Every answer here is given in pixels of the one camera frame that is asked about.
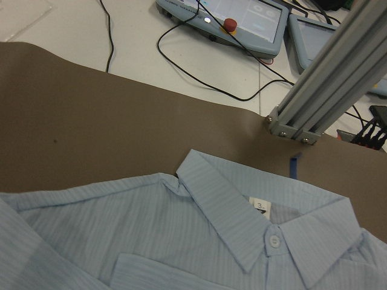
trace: emergency stop button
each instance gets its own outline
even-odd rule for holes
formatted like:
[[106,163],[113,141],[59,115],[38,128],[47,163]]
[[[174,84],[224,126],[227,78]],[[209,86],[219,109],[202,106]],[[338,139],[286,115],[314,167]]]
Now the emergency stop button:
[[236,26],[238,24],[236,23],[236,21],[232,18],[226,18],[224,20],[224,23],[223,23],[223,27],[226,31],[228,31],[229,33],[231,34],[235,34],[236,33]]

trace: shirt label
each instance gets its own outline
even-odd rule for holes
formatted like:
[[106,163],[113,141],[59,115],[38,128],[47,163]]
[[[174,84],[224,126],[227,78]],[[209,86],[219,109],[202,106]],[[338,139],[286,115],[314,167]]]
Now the shirt label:
[[259,210],[265,218],[270,220],[270,208],[272,207],[271,202],[259,198],[249,198],[249,203]]

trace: white button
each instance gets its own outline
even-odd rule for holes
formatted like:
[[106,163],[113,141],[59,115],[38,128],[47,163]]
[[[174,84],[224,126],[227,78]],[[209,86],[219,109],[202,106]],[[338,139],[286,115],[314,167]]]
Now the white button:
[[279,240],[279,238],[274,235],[274,236],[271,236],[269,238],[269,242],[270,242],[270,245],[273,247],[273,248],[278,248],[281,244],[281,241]]

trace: light blue shirt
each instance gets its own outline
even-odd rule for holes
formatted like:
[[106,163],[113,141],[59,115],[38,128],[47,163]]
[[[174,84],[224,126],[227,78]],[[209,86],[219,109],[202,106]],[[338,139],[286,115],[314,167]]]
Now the light blue shirt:
[[387,289],[348,198],[194,150],[177,175],[0,194],[0,289]]

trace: brown mat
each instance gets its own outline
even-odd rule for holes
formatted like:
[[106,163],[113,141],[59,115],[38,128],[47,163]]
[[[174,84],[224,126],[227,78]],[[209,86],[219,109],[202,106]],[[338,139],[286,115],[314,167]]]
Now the brown mat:
[[54,190],[156,172],[189,149],[289,175],[351,198],[361,226],[387,242],[387,155],[323,136],[274,137],[253,112],[196,100],[0,43],[0,191]]

